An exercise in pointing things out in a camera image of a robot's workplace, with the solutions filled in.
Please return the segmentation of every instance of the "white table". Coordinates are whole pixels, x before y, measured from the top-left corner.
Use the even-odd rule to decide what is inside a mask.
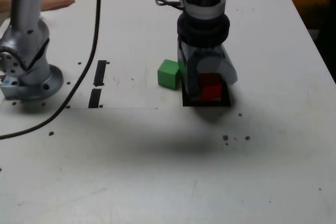
[[[48,60],[71,85],[46,106],[3,101],[2,134],[66,97],[89,57],[95,3],[43,13]],[[336,87],[291,0],[227,1],[229,109],[183,108],[179,91],[158,87],[163,59],[177,57],[179,14],[102,0],[96,58],[71,108],[0,141],[1,224],[335,223]],[[87,109],[98,60],[111,62],[104,107]]]

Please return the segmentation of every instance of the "black cable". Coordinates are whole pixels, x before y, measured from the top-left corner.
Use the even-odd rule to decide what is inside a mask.
[[[184,10],[184,7],[181,7],[181,2],[172,2],[167,0],[155,0],[155,3],[159,6],[169,5],[178,10]]]
[[[100,22],[100,3],[101,0],[97,0],[97,7],[96,7],[96,23],[95,23],[95,31],[94,31],[94,37],[93,37],[93,44],[92,44],[92,50],[91,50],[91,54],[88,60],[88,63],[86,64],[82,74],[80,75],[78,81],[76,82],[74,88],[70,91],[69,95],[67,96],[67,98],[65,99],[65,101],[63,102],[63,104],[59,107],[59,109],[47,120],[45,120],[44,122],[31,127],[29,129],[26,129],[24,131],[19,131],[16,133],[11,133],[11,134],[7,134],[7,135],[2,135],[0,136],[0,140],[3,139],[7,139],[7,138],[12,138],[12,137],[16,137],[16,136],[22,136],[24,134],[33,132],[35,130],[38,130],[40,128],[42,128],[43,126],[47,125],[48,123],[50,123],[52,120],[54,120],[61,112],[62,110],[66,107],[66,105],[70,102],[71,98],[74,96],[76,90],[78,89],[78,87],[80,86],[81,82],[83,81],[85,75],[87,74],[87,72],[89,71],[91,64],[93,62],[95,53],[96,53],[96,48],[97,48],[97,42],[98,42],[98,34],[99,34],[99,22]]]

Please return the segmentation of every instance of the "black tape strip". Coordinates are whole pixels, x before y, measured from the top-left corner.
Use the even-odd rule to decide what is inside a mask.
[[[104,75],[106,68],[106,60],[98,60],[96,75],[93,85],[95,87],[104,86]]]
[[[96,109],[99,106],[101,89],[93,89],[91,91],[90,101],[89,101],[89,109]]]

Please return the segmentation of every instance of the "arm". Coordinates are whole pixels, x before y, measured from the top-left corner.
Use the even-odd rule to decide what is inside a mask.
[[[0,13],[9,12],[11,10],[12,0],[0,0]]]

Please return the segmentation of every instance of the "red block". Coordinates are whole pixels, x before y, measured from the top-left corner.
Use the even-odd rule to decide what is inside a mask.
[[[198,78],[202,101],[220,100],[222,98],[222,76],[218,73],[203,73]]]

